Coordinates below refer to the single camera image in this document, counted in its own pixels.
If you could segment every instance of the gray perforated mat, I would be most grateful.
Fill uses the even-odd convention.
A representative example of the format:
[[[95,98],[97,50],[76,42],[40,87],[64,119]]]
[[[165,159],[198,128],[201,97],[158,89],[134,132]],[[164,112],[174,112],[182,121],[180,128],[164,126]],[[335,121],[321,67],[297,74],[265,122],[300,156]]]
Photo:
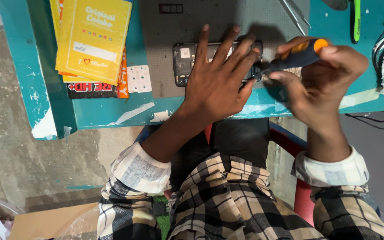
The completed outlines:
[[[308,17],[309,0],[294,2]],[[160,3],[181,4],[172,11],[183,13],[160,13]],[[241,35],[254,33],[263,41],[266,61],[274,58],[278,45],[301,35],[278,0],[140,0],[140,13],[154,98],[184,96],[185,88],[174,82],[172,47],[197,42],[205,23],[210,24],[210,42],[222,41],[234,24],[241,26]]]

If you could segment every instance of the right hand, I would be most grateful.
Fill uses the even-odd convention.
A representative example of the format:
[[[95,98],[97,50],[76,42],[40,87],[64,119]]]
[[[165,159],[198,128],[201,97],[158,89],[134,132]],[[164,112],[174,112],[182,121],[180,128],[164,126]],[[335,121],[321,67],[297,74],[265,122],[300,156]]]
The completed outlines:
[[[278,47],[283,54],[312,39],[295,37]],[[320,60],[302,68],[302,81],[289,72],[270,74],[287,89],[292,114],[317,133],[340,125],[338,108],[349,86],[368,68],[367,58],[349,46],[325,46]]]

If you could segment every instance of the plastic bag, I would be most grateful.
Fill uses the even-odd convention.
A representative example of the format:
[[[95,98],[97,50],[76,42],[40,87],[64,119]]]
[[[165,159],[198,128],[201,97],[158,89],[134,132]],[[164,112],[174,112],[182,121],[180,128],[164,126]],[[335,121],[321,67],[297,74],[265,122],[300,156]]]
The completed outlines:
[[[54,240],[96,240],[99,215],[99,205],[96,205],[62,230],[60,235],[63,237],[56,237]]]

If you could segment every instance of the screwdriver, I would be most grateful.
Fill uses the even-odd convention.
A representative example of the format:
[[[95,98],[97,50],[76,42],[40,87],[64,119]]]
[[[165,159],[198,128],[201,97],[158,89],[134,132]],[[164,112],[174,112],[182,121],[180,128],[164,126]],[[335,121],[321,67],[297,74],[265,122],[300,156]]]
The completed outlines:
[[[328,42],[322,38],[314,38],[302,42],[284,53],[280,58],[271,61],[268,68],[258,71],[253,77],[262,75],[268,71],[275,72],[288,68],[299,68],[311,65],[320,59],[319,53],[324,46],[328,46]]]

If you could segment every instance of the smartphone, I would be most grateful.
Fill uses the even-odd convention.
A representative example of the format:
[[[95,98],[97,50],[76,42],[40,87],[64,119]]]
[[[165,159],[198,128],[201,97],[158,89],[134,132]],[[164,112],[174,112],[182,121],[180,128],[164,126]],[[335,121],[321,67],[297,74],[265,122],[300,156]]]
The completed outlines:
[[[209,62],[213,60],[214,55],[220,45],[221,43],[208,43],[207,58]],[[238,45],[239,45],[239,42],[233,43],[232,47],[229,49],[229,53],[227,57],[229,57],[232,54],[232,52],[235,50],[235,48]],[[192,72],[192,68],[195,64],[195,52],[196,52],[197,46],[198,44],[195,44],[195,43],[175,44],[173,46],[174,80],[178,87],[185,87],[188,82],[189,75]],[[261,67],[260,62],[262,59],[263,43],[259,40],[255,41],[253,45],[251,45],[248,48],[247,53],[254,48],[259,49],[259,58],[253,64],[252,68],[250,68],[248,73],[245,75],[243,82],[247,82],[249,78],[253,77],[254,73],[260,71],[260,67]]]

